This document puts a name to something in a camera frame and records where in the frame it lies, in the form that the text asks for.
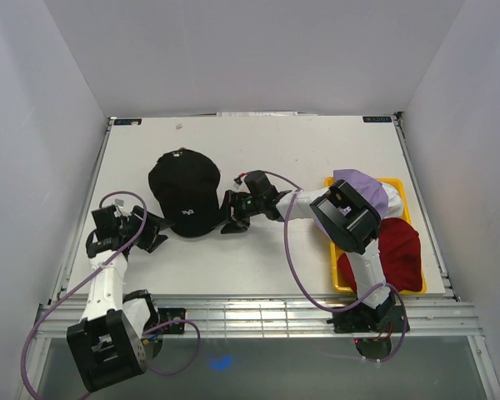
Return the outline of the black NY baseball cap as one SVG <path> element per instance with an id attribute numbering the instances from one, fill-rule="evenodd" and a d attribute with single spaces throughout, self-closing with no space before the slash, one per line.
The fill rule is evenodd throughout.
<path id="1" fill-rule="evenodd" d="M 167 152 L 157 160 L 147 180 L 177 235 L 198 238 L 219 224 L 221 173 L 209 157 L 183 147 Z"/>

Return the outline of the lavender LA baseball cap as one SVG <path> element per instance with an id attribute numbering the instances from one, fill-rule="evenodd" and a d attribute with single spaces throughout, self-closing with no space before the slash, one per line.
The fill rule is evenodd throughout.
<path id="1" fill-rule="evenodd" d="M 357 169 L 334 170 L 332 177 L 333 183 L 343 180 L 354 188 L 376 209 L 381 220 L 388 215 L 392 199 L 395 197 L 395 190 L 392 186 Z"/>

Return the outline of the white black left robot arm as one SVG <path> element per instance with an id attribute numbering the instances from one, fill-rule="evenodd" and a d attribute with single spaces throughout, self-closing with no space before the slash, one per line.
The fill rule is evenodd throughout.
<path id="1" fill-rule="evenodd" d="M 142 375 L 160 347 L 147 346 L 143 333 L 154 331 L 160 313 L 146 289 L 124 293 L 132 248 L 153 253 L 172 222 L 136 206 L 131 212 L 110 205 L 92 212 L 94 230 L 86 253 L 97 276 L 90 282 L 80 321 L 67 330 L 67 343 L 85 388 L 94 393 Z"/>

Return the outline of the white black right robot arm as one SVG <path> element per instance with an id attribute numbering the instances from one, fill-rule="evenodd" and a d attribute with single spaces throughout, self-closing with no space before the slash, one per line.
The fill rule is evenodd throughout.
<path id="1" fill-rule="evenodd" d="M 284 252 L 292 276 L 306 299 L 331 314 L 355 312 L 361 324 L 378 331 L 390 320 L 398 290 L 387 282 L 381 263 L 378 238 L 382 217 L 377 209 L 344 179 L 317 191 L 278 191 L 262 170 L 245 172 L 235 183 L 247 191 L 227 190 L 220 207 L 222 234 L 243 233 L 251 218 L 263 215 L 283 224 Z M 290 253 L 288 224 L 293 219 L 312 220 L 347 255 L 357 284 L 357 300 L 346 307 L 326 307 L 314 299 L 299 279 Z"/>

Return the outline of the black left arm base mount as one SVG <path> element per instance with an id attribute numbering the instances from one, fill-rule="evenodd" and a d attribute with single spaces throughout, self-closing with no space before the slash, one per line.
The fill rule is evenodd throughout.
<path id="1" fill-rule="evenodd" d="M 155 322 L 145 333 L 147 335 L 178 335 L 184 333 L 183 320 L 187 316 L 187 309 L 183 307 L 159 308 L 157 310 L 158 321 Z"/>

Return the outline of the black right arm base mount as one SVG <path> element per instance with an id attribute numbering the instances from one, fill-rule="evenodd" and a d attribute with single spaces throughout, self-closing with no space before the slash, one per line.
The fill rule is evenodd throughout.
<path id="1" fill-rule="evenodd" d="M 410 331 L 410 325 L 405 322 L 403 309 L 393 307 L 383 317 L 377 317 L 363 305 L 357 306 L 346 312 L 333 313 L 327 320 L 332 324 L 335 333 L 401 333 L 405 327 L 406 333 Z"/>

